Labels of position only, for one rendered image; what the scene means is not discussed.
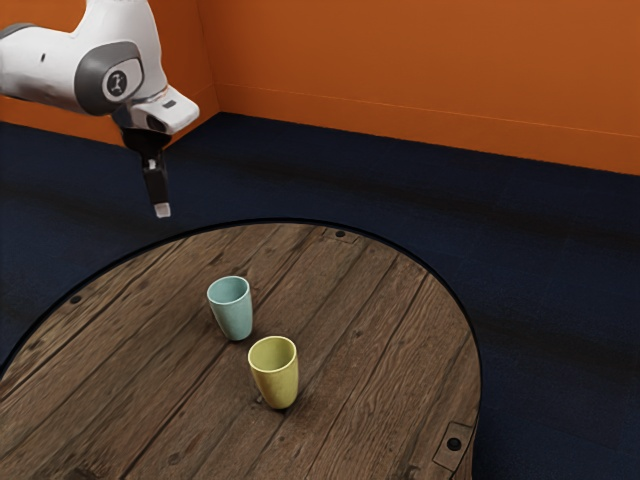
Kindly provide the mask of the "light blue cup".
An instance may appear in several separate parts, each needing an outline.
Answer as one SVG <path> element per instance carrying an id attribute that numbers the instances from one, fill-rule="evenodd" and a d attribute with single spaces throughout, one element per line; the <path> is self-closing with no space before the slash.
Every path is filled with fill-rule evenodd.
<path id="1" fill-rule="evenodd" d="M 224 336 L 231 341 L 247 338 L 253 329 L 253 306 L 249 282 L 239 276 L 214 281 L 206 292 L 209 306 Z"/>

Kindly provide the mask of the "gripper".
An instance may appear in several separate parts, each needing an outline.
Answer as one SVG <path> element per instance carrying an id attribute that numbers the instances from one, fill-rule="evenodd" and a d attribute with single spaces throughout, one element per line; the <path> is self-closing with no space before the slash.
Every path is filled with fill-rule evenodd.
<path id="1" fill-rule="evenodd" d="M 169 218 L 171 207 L 168 193 L 168 174 L 162 152 L 167 145 L 167 134 L 146 129 L 122 128 L 124 145 L 143 159 L 142 173 L 149 200 L 157 218 Z"/>

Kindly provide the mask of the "yellow green cup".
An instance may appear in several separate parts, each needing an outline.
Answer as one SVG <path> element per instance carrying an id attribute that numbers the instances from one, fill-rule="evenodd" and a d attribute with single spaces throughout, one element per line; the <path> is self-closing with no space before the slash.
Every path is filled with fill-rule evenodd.
<path id="1" fill-rule="evenodd" d="M 283 336 L 268 336 L 254 343 L 248 363 L 263 400 L 276 410 L 290 407 L 298 395 L 297 347 Z"/>

